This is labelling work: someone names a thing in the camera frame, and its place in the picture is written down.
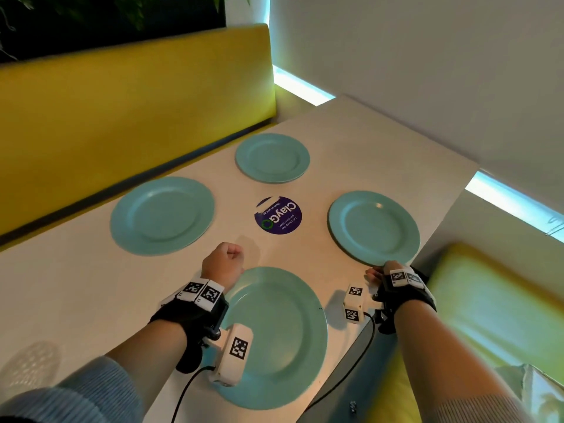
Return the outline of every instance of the white table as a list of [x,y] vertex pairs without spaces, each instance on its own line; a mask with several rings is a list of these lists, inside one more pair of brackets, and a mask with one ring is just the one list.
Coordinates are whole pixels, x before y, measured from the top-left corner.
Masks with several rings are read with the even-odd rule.
[[[340,299],[365,266],[343,253],[327,230],[327,212],[341,194],[371,190],[406,208],[425,245],[477,165],[347,97],[277,125],[311,155],[296,181],[269,185],[244,176],[236,146],[173,175],[201,181],[213,192],[216,213],[195,243],[166,256],[142,257],[120,249],[109,232],[112,201],[0,253],[0,365],[31,343],[52,341],[63,360],[57,380],[107,352],[143,327],[157,302],[186,283],[221,241],[245,248],[245,266],[274,266],[307,282],[325,307],[329,342],[323,367],[296,401],[267,411],[236,407],[205,375],[189,388],[177,421],[295,422],[359,334],[346,324]],[[258,202],[286,196],[303,220],[290,234],[269,234],[254,220]],[[168,380],[145,421],[168,421],[187,376]]]

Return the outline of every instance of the black cable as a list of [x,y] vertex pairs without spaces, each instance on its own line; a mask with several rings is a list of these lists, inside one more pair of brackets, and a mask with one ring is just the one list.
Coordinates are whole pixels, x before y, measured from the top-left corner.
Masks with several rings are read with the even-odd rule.
[[190,380],[188,380],[188,382],[187,382],[187,384],[186,384],[186,387],[184,388],[184,390],[183,390],[182,393],[180,394],[180,399],[178,399],[178,404],[177,404],[176,409],[174,409],[173,419],[172,419],[172,421],[171,421],[170,423],[174,423],[174,419],[176,419],[176,414],[178,413],[178,409],[180,408],[180,403],[182,402],[182,398],[184,398],[184,394],[186,393],[186,390],[187,390],[188,386],[190,385],[190,383],[192,383],[192,380],[194,380],[195,377],[196,377],[198,374],[200,374],[202,371],[206,371],[206,370],[211,370],[211,371],[213,371],[213,370],[215,370],[215,367],[211,367],[211,366],[202,367],[201,369],[199,369],[198,371],[196,371],[192,377],[190,377]]
[[329,389],[328,392],[326,392],[321,398],[316,399],[314,402],[312,402],[311,404],[309,404],[306,408],[306,411],[308,409],[310,409],[311,407],[313,407],[314,405],[318,404],[322,399],[325,399],[332,391],[334,391],[342,382],[344,382],[345,378],[349,377],[349,374],[354,370],[354,368],[356,367],[356,364],[358,362],[360,362],[360,360],[362,359],[362,357],[366,354],[366,352],[368,351],[368,348],[370,347],[370,345],[372,344],[372,340],[374,340],[374,334],[376,333],[376,322],[374,322],[374,319],[372,318],[371,315],[369,315],[368,313],[364,312],[364,314],[366,316],[368,316],[370,318],[370,320],[372,321],[372,335],[370,336],[370,341],[368,342],[368,344],[366,345],[366,348],[364,348],[364,351],[360,354],[360,356],[358,357],[358,359],[356,360],[356,362],[352,365],[352,367],[350,368],[350,370],[347,372],[347,374],[345,374],[345,376],[339,380],[339,382],[334,385],[333,387],[331,387],[331,389]]

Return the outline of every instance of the green foliage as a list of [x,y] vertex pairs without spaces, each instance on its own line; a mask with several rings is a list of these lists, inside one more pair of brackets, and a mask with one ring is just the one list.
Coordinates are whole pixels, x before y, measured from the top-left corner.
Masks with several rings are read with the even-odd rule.
[[[35,0],[18,0],[28,9],[33,9]],[[68,16],[78,22],[85,22],[88,13],[92,10],[90,0],[46,0],[57,13]],[[115,0],[115,4],[120,12],[138,29],[143,29],[145,21],[144,12],[151,5],[153,0]],[[219,9],[221,0],[213,0],[215,8]]]

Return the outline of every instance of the plate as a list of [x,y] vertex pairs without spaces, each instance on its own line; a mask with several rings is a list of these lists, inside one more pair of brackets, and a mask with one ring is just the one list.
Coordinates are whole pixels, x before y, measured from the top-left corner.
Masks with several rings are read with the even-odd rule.
[[352,257],[371,266],[407,263],[419,249],[419,228],[401,205],[371,191],[352,191],[329,209],[329,229]]
[[301,177],[310,165],[310,154],[290,136],[258,134],[239,145],[235,162],[252,179],[280,184]]
[[[317,377],[327,350],[327,320],[319,299],[298,276],[280,268],[246,270],[226,296],[222,327],[253,330],[243,378],[234,387],[214,383],[235,405],[270,409],[298,398]],[[206,350],[204,365],[214,362]]]
[[212,192],[189,178],[149,181],[123,196],[110,219],[114,241],[140,256],[169,254],[188,246],[210,226]]

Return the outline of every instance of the sleeve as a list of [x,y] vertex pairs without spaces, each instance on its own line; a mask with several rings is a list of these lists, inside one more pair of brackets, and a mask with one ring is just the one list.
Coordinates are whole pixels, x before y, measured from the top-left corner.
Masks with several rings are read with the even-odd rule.
[[533,423],[518,398],[501,395],[450,400],[424,423]]
[[0,422],[141,423],[143,403],[126,371],[101,356],[55,387],[31,390],[0,405]]

